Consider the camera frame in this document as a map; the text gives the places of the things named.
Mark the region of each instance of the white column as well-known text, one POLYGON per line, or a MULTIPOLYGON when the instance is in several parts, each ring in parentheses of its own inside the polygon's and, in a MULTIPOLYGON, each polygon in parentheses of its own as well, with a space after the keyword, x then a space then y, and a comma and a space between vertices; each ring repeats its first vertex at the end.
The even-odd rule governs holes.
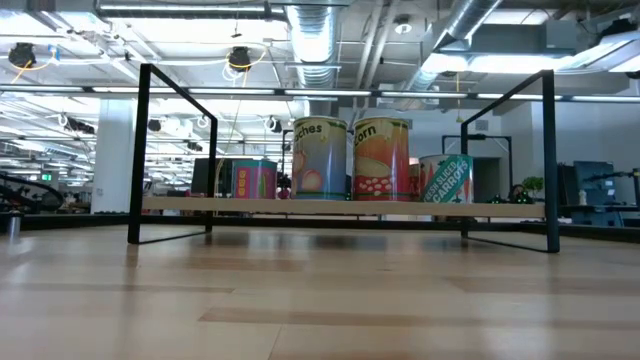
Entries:
POLYGON ((94 166, 91 213, 129 211, 135 102, 102 100, 94 166))

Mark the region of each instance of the can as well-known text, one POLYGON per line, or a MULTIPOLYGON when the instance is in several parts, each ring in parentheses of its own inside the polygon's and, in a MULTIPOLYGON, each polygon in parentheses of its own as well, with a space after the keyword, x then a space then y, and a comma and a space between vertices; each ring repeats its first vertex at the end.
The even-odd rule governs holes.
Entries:
POLYGON ((278 164, 266 160, 234 160, 233 197, 275 199, 278 164))
POLYGON ((409 201, 409 123, 367 118, 354 135, 354 199, 409 201))
POLYGON ((420 197, 424 202, 473 202, 473 158, 467 155, 434 155, 420 158, 420 197))
POLYGON ((344 200, 347 123, 311 116, 293 124, 293 199, 344 200))
POLYGON ((409 165, 409 192, 411 201, 420 201, 420 164, 409 165))

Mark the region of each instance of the wooden floor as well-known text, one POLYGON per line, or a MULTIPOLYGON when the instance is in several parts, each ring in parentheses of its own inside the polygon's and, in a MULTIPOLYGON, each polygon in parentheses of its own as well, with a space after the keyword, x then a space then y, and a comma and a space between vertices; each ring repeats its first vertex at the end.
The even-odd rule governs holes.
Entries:
POLYGON ((563 239, 546 255, 454 233, 237 228, 140 247, 125 237, 0 239, 0 358, 640 358, 640 246, 563 239))

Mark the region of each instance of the potted plant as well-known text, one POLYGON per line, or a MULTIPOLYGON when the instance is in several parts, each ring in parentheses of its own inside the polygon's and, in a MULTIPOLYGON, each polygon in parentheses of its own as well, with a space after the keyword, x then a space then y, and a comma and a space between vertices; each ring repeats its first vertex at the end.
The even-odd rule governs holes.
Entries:
POLYGON ((522 181, 522 186, 531 194, 534 201, 538 201, 538 193, 544 188, 544 179, 538 176, 529 176, 522 181))

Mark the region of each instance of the wooden shelf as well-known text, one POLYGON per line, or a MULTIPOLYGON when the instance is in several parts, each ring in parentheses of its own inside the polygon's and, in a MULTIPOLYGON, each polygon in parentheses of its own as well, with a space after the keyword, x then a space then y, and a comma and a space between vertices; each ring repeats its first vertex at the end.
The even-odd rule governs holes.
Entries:
POLYGON ((296 214, 440 215, 483 217, 544 217, 543 205, 434 204, 393 201, 249 200, 145 197, 143 209, 238 211, 296 214))

